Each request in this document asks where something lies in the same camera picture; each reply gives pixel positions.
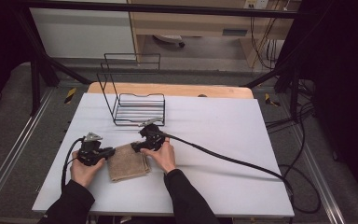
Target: cord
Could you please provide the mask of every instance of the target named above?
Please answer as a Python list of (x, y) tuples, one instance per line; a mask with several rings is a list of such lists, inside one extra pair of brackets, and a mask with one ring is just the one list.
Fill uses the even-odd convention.
[[(298, 170), (296, 167), (295, 167), (295, 163), (298, 161), (298, 159), (300, 158), (302, 152), (304, 151), (304, 146), (305, 146), (305, 129), (304, 129), (304, 123), (303, 123), (303, 118), (305, 115), (308, 115), (309, 112), (312, 112), (313, 111), (313, 105), (312, 106), (309, 106), (311, 104), (311, 102), (307, 102), (306, 104), (302, 105), (301, 106), (301, 109), (300, 109), (300, 112), (297, 113), (299, 115), (299, 124), (301, 125), (301, 131), (303, 133), (303, 136), (302, 136), (302, 140), (301, 140), (301, 147), (300, 147), (300, 150), (298, 151), (295, 159), (292, 161), (292, 163), (290, 165), (286, 165), (286, 164), (280, 164), (279, 166), (280, 167), (287, 167), (283, 177), (286, 178), (288, 173), (291, 171), (291, 170), (294, 170), (296, 172), (298, 172), (309, 184), (310, 186), (313, 188), (313, 190), (316, 192), (316, 195), (317, 195), (317, 199), (318, 199), (318, 203), (316, 205), (316, 208), (312, 209), (312, 210), (305, 210), (305, 209), (302, 209), (302, 208), (299, 208), (297, 207), (294, 203), (293, 203), (293, 207), (299, 211), (299, 212), (302, 212), (302, 213), (305, 213), (305, 214), (314, 214), (316, 212), (318, 212), (321, 208), (321, 204), (322, 204), (322, 200), (321, 200), (321, 196), (318, 192), (318, 190), (316, 189), (315, 185), (300, 171)], [(292, 118), (288, 118), (288, 119), (282, 119), (282, 120), (278, 120), (278, 121), (272, 121), (272, 122), (266, 122), (266, 123), (270, 123), (270, 124), (278, 124), (278, 125), (282, 125), (284, 124), (285, 122), (288, 122), (288, 121), (292, 121), (293, 119)], [(285, 129), (285, 128), (288, 128), (290, 126), (293, 126), (295, 124), (292, 124), (292, 125), (289, 125), (289, 126), (286, 126), (286, 127), (283, 127), (281, 128), (280, 130), (282, 129)]]
[(66, 185), (66, 171), (67, 171), (67, 169), (68, 169), (68, 165), (69, 165), (69, 163), (71, 163), (73, 160), (77, 159), (77, 158), (74, 158), (74, 159), (72, 159), (71, 161), (68, 161), (68, 160), (69, 160), (69, 157), (71, 156), (71, 152), (72, 152), (72, 150), (74, 149), (75, 145), (76, 145), (78, 142), (83, 142), (83, 140), (84, 140), (84, 137), (78, 138), (77, 140), (75, 140), (75, 142), (74, 142), (74, 143), (71, 145), (71, 147), (69, 148), (68, 154), (66, 155), (65, 163), (63, 164), (63, 167), (62, 167), (61, 191), (63, 191), (63, 188), (64, 188), (65, 185)]
[(187, 141), (185, 141), (185, 140), (183, 140), (183, 139), (181, 139), (181, 138), (178, 138), (178, 137), (176, 137), (176, 136), (173, 136), (173, 135), (170, 135), (170, 134), (167, 134), (167, 133), (154, 133), (154, 132), (149, 132), (149, 133), (159, 134), (159, 135), (162, 135), (162, 136), (164, 136), (164, 137), (169, 137), (169, 138), (171, 138), (171, 139), (175, 139), (175, 140), (177, 140), (177, 141), (179, 141), (179, 142), (183, 142), (183, 143), (185, 143), (185, 144), (187, 144), (187, 145), (189, 145), (189, 146), (192, 146), (192, 147), (194, 147), (194, 148), (196, 148), (196, 149), (199, 149), (199, 150), (201, 150), (201, 151), (203, 151), (203, 152), (205, 152), (205, 153), (207, 153), (207, 154), (209, 154), (209, 155), (211, 155), (211, 156), (215, 156), (216, 158), (219, 158), (219, 159), (222, 159), (222, 160), (225, 160), (225, 161), (231, 161), (231, 162), (237, 163), (237, 164), (239, 164), (239, 165), (248, 166), (248, 167), (254, 168), (254, 169), (256, 169), (256, 170), (265, 172), (265, 173), (267, 173), (267, 174), (276, 176), (276, 177), (278, 177), (278, 178), (284, 183), (284, 185), (289, 189), (290, 196), (293, 195), (293, 189), (292, 189), (292, 186), (290, 185), (290, 183), (289, 183), (284, 177), (282, 177), (281, 175), (278, 175), (277, 173), (272, 172), (272, 171), (270, 171), (270, 170), (268, 170), (268, 169), (266, 169), (266, 168), (263, 168), (263, 167), (260, 167), (260, 166), (251, 164), (251, 163), (249, 163), (249, 162), (238, 161), (238, 160), (232, 159), (232, 158), (230, 158), (230, 157), (226, 157), (226, 156), (220, 155), (220, 154), (218, 154), (218, 153), (215, 153), (215, 152), (212, 152), (212, 151), (206, 149), (205, 147), (201, 147), (201, 146), (198, 146), (198, 145), (196, 145), (196, 144), (187, 142)]
[[(278, 165), (279, 167), (289, 167), (289, 165), (286, 165), (286, 164), (279, 164)], [(322, 206), (322, 200), (321, 200), (321, 195), (319, 194), (319, 191), (316, 189), (315, 185), (312, 183), (312, 181), (310, 181), (309, 178), (307, 178), (304, 173), (302, 173), (300, 170), (298, 170), (296, 167), (292, 167), (291, 168), (292, 170), (298, 172), (309, 184), (310, 186), (312, 187), (312, 189), (315, 191), (316, 195), (317, 195), (317, 198), (318, 198), (318, 204), (316, 205), (316, 208), (314, 208), (313, 210), (305, 210), (305, 209), (301, 209), (301, 208), (298, 208), (295, 204), (293, 204), (293, 207), (297, 210), (297, 211), (300, 211), (302, 213), (305, 213), (305, 214), (315, 214), (319, 211), (319, 209), (321, 209), (321, 206)]]

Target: cable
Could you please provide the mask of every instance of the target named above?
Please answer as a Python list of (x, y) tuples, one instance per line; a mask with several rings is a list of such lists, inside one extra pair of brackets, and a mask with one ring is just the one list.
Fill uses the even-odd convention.
[[(286, 165), (286, 164), (279, 164), (278, 165), (279, 167), (289, 167), (289, 165)], [(312, 210), (304, 210), (304, 209), (301, 209), (301, 208), (298, 208), (297, 206), (295, 206), (293, 204), (293, 207), (297, 210), (297, 211), (300, 211), (302, 213), (305, 213), (305, 214), (315, 214), (317, 213), (320, 209), (321, 209), (321, 206), (322, 206), (322, 200), (321, 200), (321, 195), (319, 194), (319, 191), (316, 189), (315, 185), (312, 183), (312, 181), (310, 181), (309, 178), (307, 178), (304, 173), (302, 173), (300, 170), (298, 170), (296, 167), (292, 167), (291, 169), (293, 169), (294, 171), (298, 172), (309, 184), (310, 186), (313, 188), (313, 190), (315, 191), (316, 195), (317, 195), (317, 198), (318, 198), (318, 204), (316, 205), (316, 208), (312, 209)]]
[(302, 152), (304, 151), (304, 146), (305, 146), (305, 129), (304, 129), (304, 123), (303, 123), (303, 120), (302, 120), (302, 111), (304, 109), (304, 107), (308, 104), (311, 104), (311, 102), (308, 102), (306, 104), (304, 104), (303, 106), (301, 106), (301, 109), (300, 109), (300, 114), (299, 114), (299, 122), (300, 122), (300, 127), (301, 127), (301, 132), (303, 133), (302, 134), (302, 139), (301, 139), (301, 147), (300, 147), (300, 150), (298, 151), (295, 159), (292, 161), (292, 163), (290, 164), (289, 168), (286, 170), (286, 172), (284, 173), (284, 177), (287, 176), (287, 174), (290, 172), (290, 170), (293, 168), (293, 166), (295, 165), (295, 163), (298, 161), (298, 159), (300, 158)]
[(69, 148), (69, 151), (68, 151), (68, 154), (66, 155), (66, 159), (65, 159), (65, 163), (63, 164), (63, 167), (62, 167), (62, 176), (61, 176), (61, 191), (63, 191), (63, 188), (65, 187), (66, 185), (66, 170), (68, 169), (68, 164), (71, 163), (71, 161), (77, 159), (77, 158), (74, 158), (72, 159), (71, 161), (68, 161), (69, 160), (69, 157), (71, 156), (71, 152), (72, 150), (74, 149), (75, 145), (78, 143), (78, 142), (82, 142), (84, 140), (84, 137), (82, 138), (78, 138), (77, 140), (75, 140), (75, 142), (71, 145), (71, 147)]
[(249, 162), (238, 161), (238, 160), (232, 159), (232, 158), (230, 158), (230, 157), (226, 157), (226, 156), (220, 155), (220, 154), (218, 154), (218, 153), (215, 153), (215, 152), (212, 152), (212, 151), (206, 149), (205, 147), (201, 147), (201, 146), (198, 146), (198, 145), (196, 145), (196, 144), (187, 142), (186, 140), (183, 140), (183, 139), (181, 139), (181, 138), (178, 138), (178, 137), (176, 137), (176, 136), (173, 136), (173, 135), (170, 135), (170, 134), (167, 134), (167, 133), (154, 133), (154, 132), (149, 132), (149, 133), (159, 134), (159, 135), (162, 135), (162, 136), (165, 136), (165, 137), (169, 137), (169, 138), (171, 138), (171, 139), (175, 139), (175, 140), (177, 140), (177, 141), (179, 141), (179, 142), (183, 142), (183, 143), (185, 143), (185, 144), (187, 144), (187, 145), (189, 145), (189, 146), (192, 146), (192, 147), (194, 147), (194, 148), (196, 148), (196, 149), (198, 149), (198, 150), (201, 150), (201, 151), (203, 151), (203, 152), (205, 152), (205, 153), (207, 153), (207, 154), (209, 154), (209, 155), (211, 155), (211, 156), (215, 156), (216, 158), (219, 158), (219, 159), (222, 159), (222, 160), (225, 160), (225, 161), (231, 161), (231, 162), (237, 163), (237, 164), (239, 164), (239, 165), (248, 166), (248, 167), (254, 168), (254, 169), (256, 169), (256, 170), (265, 172), (265, 173), (267, 173), (267, 174), (273, 175), (273, 176), (275, 176), (275, 177), (278, 177), (278, 178), (284, 183), (284, 185), (289, 189), (290, 195), (293, 195), (293, 193), (292, 193), (292, 192), (293, 192), (293, 189), (292, 189), (292, 186), (290, 185), (290, 183), (287, 182), (287, 180), (286, 180), (284, 177), (282, 177), (281, 175), (278, 175), (277, 173), (272, 172), (272, 171), (270, 171), (270, 170), (268, 170), (268, 169), (266, 169), (266, 168), (263, 168), (263, 167), (260, 167), (260, 166), (251, 164), (251, 163), (249, 163)]

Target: black cable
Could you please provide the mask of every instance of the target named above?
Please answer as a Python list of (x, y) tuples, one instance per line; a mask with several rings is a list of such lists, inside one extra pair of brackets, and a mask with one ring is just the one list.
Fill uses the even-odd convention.
[[(290, 167), (289, 165), (286, 165), (286, 164), (279, 164), (278, 166), (279, 167)], [(296, 167), (292, 167), (291, 169), (293, 169), (294, 171), (298, 172), (310, 184), (310, 186), (313, 188), (313, 190), (315, 191), (315, 193), (317, 195), (317, 198), (318, 198), (318, 204), (316, 205), (316, 208), (314, 208), (312, 210), (305, 210), (305, 209), (298, 208), (295, 204), (293, 204), (293, 207), (297, 211), (305, 213), (305, 214), (315, 214), (315, 213), (317, 213), (321, 209), (321, 206), (322, 206), (322, 200), (321, 200), (321, 195), (319, 194), (319, 191), (316, 189), (316, 187), (312, 183), (312, 181), (304, 175), (304, 173), (302, 173)]]
[(273, 131), (273, 132), (270, 132), (270, 133), (268, 133), (268, 134), (277, 133), (277, 132), (279, 132), (279, 131), (282, 131), (282, 130), (287, 129), (287, 128), (290, 128), (290, 127), (293, 127), (293, 126), (295, 126), (295, 125), (297, 125), (297, 123), (284, 126), (283, 128), (280, 128), (280, 129), (275, 130), (275, 131)]
[[(304, 112), (302, 112), (302, 115), (303, 116), (307, 116), (309, 114), (309, 112), (313, 111), (313, 105), (312, 106), (307, 106), (307, 107), (304, 107)], [(288, 122), (291, 122), (293, 121), (293, 118), (290, 117), (290, 118), (287, 118), (287, 119), (280, 119), (280, 120), (274, 120), (274, 121), (266, 121), (266, 128), (269, 130), (269, 129), (272, 129), (272, 128), (275, 128), (275, 127), (278, 127), (278, 126), (281, 126), (285, 123), (288, 123)]]
[(303, 123), (303, 120), (302, 120), (302, 111), (304, 109), (304, 107), (306, 105), (309, 105), (311, 104), (311, 102), (308, 102), (304, 105), (301, 106), (301, 109), (300, 109), (300, 114), (299, 114), (299, 122), (300, 122), (300, 128), (301, 128), (301, 132), (302, 132), (302, 139), (301, 139), (301, 147), (300, 147), (300, 150), (298, 151), (295, 159), (292, 161), (292, 163), (290, 164), (289, 168), (286, 170), (286, 172), (284, 173), (284, 177), (287, 176), (287, 174), (290, 172), (290, 170), (293, 168), (293, 166), (295, 165), (295, 163), (298, 161), (298, 159), (300, 158), (302, 152), (304, 151), (304, 146), (305, 146), (305, 129), (304, 129), (304, 123)]
[(66, 185), (66, 170), (68, 169), (68, 164), (75, 160), (76, 158), (72, 159), (71, 161), (68, 161), (69, 160), (69, 157), (71, 156), (71, 152), (72, 150), (74, 149), (75, 145), (78, 143), (78, 142), (82, 142), (84, 140), (84, 137), (82, 138), (78, 138), (77, 140), (75, 140), (75, 142), (71, 145), (71, 147), (69, 148), (69, 151), (68, 151), (68, 154), (66, 155), (66, 159), (65, 159), (65, 163), (63, 164), (63, 167), (62, 167), (62, 176), (61, 176), (61, 191), (63, 191), (63, 188), (65, 187)]
[(248, 167), (251, 167), (251, 168), (254, 168), (256, 170), (259, 170), (259, 171), (262, 171), (262, 172), (265, 172), (267, 174), (270, 174), (270, 175), (273, 175), (273, 176), (276, 176), (278, 177), (283, 183), (284, 185), (289, 189), (289, 192), (290, 192), (290, 196), (293, 196), (293, 189), (292, 189), (292, 186), (290, 185), (290, 183), (284, 178), (282, 177), (281, 175), (275, 173), (275, 172), (272, 172), (266, 168), (263, 168), (263, 167), (260, 167), (260, 166), (257, 166), (257, 165), (254, 165), (254, 164), (251, 164), (249, 162), (245, 162), (245, 161), (238, 161), (238, 160), (235, 160), (235, 159), (232, 159), (230, 157), (226, 157), (226, 156), (223, 156), (223, 155), (220, 155), (218, 153), (215, 153), (215, 152), (212, 152), (208, 149), (206, 149), (205, 147), (201, 147), (201, 146), (198, 146), (196, 144), (193, 144), (193, 143), (190, 143), (190, 142), (187, 142), (186, 140), (183, 140), (181, 138), (178, 138), (176, 136), (173, 136), (173, 135), (170, 135), (170, 134), (167, 134), (167, 133), (154, 133), (154, 132), (149, 132), (149, 133), (152, 133), (152, 134), (159, 134), (159, 135), (162, 135), (164, 137), (169, 137), (171, 139), (175, 139), (179, 142), (183, 142), (189, 146), (192, 146), (198, 150), (201, 150), (211, 156), (215, 156), (216, 158), (219, 158), (219, 159), (222, 159), (222, 160), (225, 160), (225, 161), (231, 161), (231, 162), (234, 162), (234, 163), (237, 163), (239, 165), (244, 165), (244, 166), (248, 166)]

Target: hand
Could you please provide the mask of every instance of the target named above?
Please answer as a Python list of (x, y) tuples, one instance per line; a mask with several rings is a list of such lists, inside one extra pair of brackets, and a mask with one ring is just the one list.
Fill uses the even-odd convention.
[[(72, 158), (77, 158), (78, 151), (72, 152)], [(103, 167), (105, 159), (101, 158), (97, 164), (93, 166), (87, 166), (81, 163), (79, 160), (73, 160), (71, 166), (71, 178), (79, 185), (87, 188), (94, 178), (97, 171)]]
[(141, 148), (141, 152), (146, 156), (152, 157), (165, 174), (176, 169), (175, 153), (173, 151), (173, 146), (170, 144), (170, 138), (168, 137), (165, 138), (165, 142), (158, 151)]

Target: black pole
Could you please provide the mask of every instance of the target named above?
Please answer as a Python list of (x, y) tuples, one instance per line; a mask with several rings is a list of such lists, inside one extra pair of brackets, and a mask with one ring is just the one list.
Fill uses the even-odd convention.
[(316, 19), (316, 13), (297, 11), (278, 11), (247, 8), (224, 7), (188, 7), (147, 4), (120, 4), (120, 3), (95, 3), (95, 2), (69, 2), (69, 1), (45, 1), (45, 0), (17, 0), (13, 4), (24, 7), (95, 10), (95, 11), (125, 11), (125, 12), (155, 12), (176, 13), (194, 15), (236, 16), (236, 17), (261, 17), (280, 19)]

